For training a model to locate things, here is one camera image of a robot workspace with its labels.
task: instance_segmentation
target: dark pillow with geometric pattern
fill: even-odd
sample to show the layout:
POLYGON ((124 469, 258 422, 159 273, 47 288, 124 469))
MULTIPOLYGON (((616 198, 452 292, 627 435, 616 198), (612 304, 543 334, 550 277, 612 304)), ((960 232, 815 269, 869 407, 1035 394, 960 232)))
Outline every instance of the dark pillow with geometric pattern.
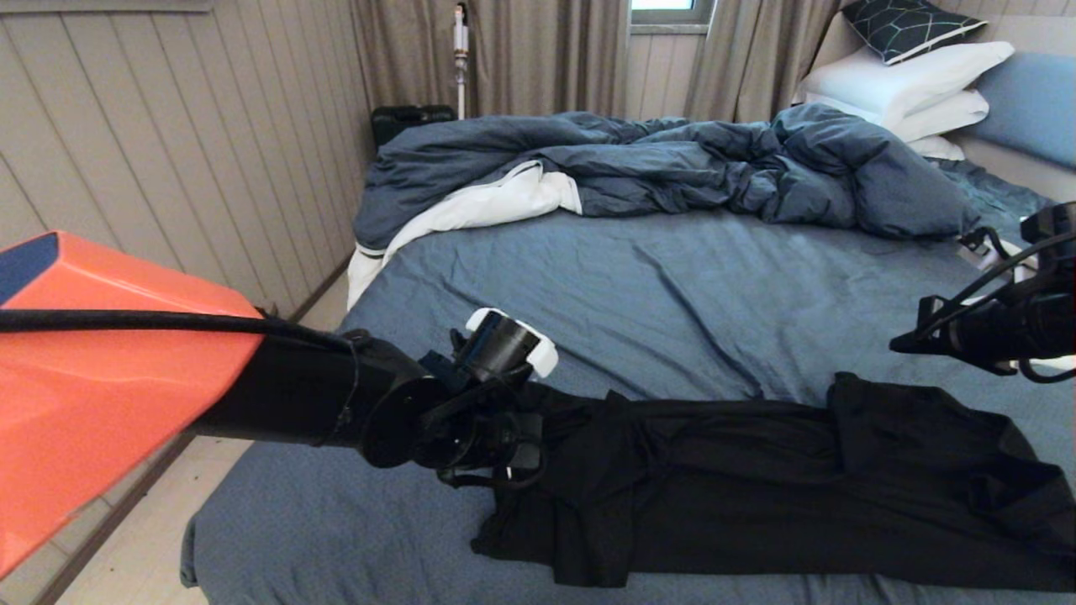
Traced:
POLYGON ((860 0, 841 12, 886 65, 963 42, 988 23, 948 13, 925 0, 860 0))

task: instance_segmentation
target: beige curtain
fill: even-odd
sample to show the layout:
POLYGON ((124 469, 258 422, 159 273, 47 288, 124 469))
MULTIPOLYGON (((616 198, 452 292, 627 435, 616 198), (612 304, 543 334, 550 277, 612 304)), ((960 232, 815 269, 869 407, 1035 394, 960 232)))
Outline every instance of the beige curtain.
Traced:
MULTIPOLYGON (((370 107, 456 105, 455 0, 355 0, 370 107)), ((471 0, 467 115, 622 116, 628 0, 471 0)))
POLYGON ((841 2, 717 1, 686 113, 694 119, 769 119, 789 105, 841 2))
POLYGON ((354 1, 359 68, 371 109, 455 107, 455 5, 456 0, 354 1))
POLYGON ((626 0, 471 0, 482 114, 626 109, 626 0))

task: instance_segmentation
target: black garment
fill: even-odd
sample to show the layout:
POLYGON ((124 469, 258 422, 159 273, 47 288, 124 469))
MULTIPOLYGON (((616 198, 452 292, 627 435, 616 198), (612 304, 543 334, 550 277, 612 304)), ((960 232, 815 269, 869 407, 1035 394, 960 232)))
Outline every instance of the black garment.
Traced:
POLYGON ((827 409, 533 389, 549 466, 532 488, 496 492, 471 547, 550 565, 557 583, 815 573, 1076 591, 1061 469, 1007 417, 940 389, 840 374, 827 409))

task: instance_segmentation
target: tile floor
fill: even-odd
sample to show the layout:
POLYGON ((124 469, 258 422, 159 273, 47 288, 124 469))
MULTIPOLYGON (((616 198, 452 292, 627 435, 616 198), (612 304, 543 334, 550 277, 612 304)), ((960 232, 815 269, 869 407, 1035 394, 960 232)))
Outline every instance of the tile floor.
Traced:
MULTIPOLYGON (((334 329, 343 319, 348 280, 340 279, 300 323, 334 329)), ((165 472, 60 597, 60 605, 201 605, 180 583, 180 545, 190 516, 252 441, 197 437, 165 472)))

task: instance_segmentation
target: blue pillow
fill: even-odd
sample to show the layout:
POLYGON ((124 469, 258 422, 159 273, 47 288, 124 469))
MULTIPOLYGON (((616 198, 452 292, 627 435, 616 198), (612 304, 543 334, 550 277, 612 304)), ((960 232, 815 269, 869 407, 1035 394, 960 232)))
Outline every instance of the blue pillow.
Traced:
POLYGON ((1076 168, 1076 57, 1017 53, 982 75, 990 115, 966 131, 1076 168))

